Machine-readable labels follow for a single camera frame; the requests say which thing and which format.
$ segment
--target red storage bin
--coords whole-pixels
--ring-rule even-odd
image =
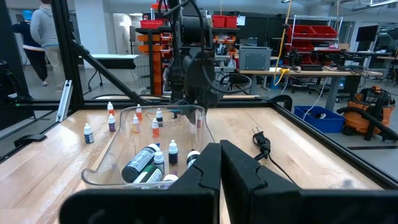
[[[292,32],[293,32],[293,25],[290,25],[289,28],[287,29],[287,35],[289,37],[289,40],[292,39]],[[294,37],[315,37],[315,31],[311,28],[311,26],[305,26],[305,25],[296,25],[294,27]]]
[[[237,16],[226,16],[225,17],[225,27],[226,28],[236,28]]]
[[[310,52],[313,50],[313,45],[310,42],[293,42],[293,49],[297,49],[299,52]],[[285,45],[285,51],[290,52],[290,45]]]
[[[157,29],[163,25],[162,20],[141,20],[141,28],[143,29]]]
[[[225,17],[226,16],[213,16],[213,27],[224,28],[225,27]]]
[[[315,31],[315,37],[319,38],[336,38],[337,31],[330,26],[311,26]]]

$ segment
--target black power cord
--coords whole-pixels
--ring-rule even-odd
[[[276,162],[271,158],[271,142],[270,142],[269,139],[267,139],[267,138],[264,136],[264,132],[263,132],[263,131],[260,131],[259,128],[257,128],[257,130],[258,130],[258,133],[255,133],[254,130],[253,130],[254,135],[253,135],[252,140],[253,140],[253,143],[254,143],[257,147],[260,148],[260,154],[256,155],[256,156],[254,157],[254,159],[257,160],[257,161],[259,161],[259,160],[261,160],[262,158],[265,158],[265,159],[268,159],[268,158],[269,158],[269,160],[270,160],[276,167],[278,167],[278,169],[280,169],[280,171],[282,171],[282,172],[287,176],[287,178],[289,178],[289,180],[290,180],[293,184],[297,185],[297,184],[294,182],[294,180],[286,173],[286,171],[283,170],[283,168],[281,168],[281,166],[278,165],[278,163],[276,163]]]

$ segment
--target pipe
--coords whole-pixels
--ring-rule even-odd
[[[396,141],[398,140],[398,134],[393,131],[391,128],[385,127],[384,124],[382,124],[379,120],[377,120],[374,116],[366,112],[365,110],[362,110],[360,108],[352,107],[352,106],[347,106],[344,108],[340,108],[337,110],[337,113],[345,113],[345,112],[357,112],[364,116],[366,119],[368,119],[370,122],[374,123],[376,127],[378,127],[381,130],[380,135],[387,139],[387,140],[393,140]]]

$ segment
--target orange shop vacuum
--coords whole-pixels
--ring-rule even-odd
[[[347,107],[337,110],[339,114],[344,113],[343,134],[363,133],[367,141],[373,134],[380,135],[383,141],[398,140],[398,134],[388,128],[395,107],[391,94],[379,86],[362,89],[348,101]]]

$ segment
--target yellow cable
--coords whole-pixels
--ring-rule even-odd
[[[290,1],[290,4],[289,4],[289,10],[287,11],[285,24],[287,24],[287,22],[289,21],[290,12],[291,12],[291,10],[292,10],[292,4],[293,4],[293,0],[291,0],[291,1]],[[278,64],[279,64],[280,56],[282,55],[282,48],[283,48],[283,46],[284,46],[285,33],[286,33],[286,29],[284,29],[284,31],[283,31],[283,33],[282,33],[282,40],[280,41],[278,61],[276,61],[276,68],[275,68],[275,72],[274,72],[274,85],[278,85],[278,84],[280,83],[280,81],[282,80],[282,77],[284,76],[284,74],[280,74],[280,77],[279,77],[278,82],[275,83],[275,80],[276,80],[276,73],[277,73],[277,70],[278,70]]]

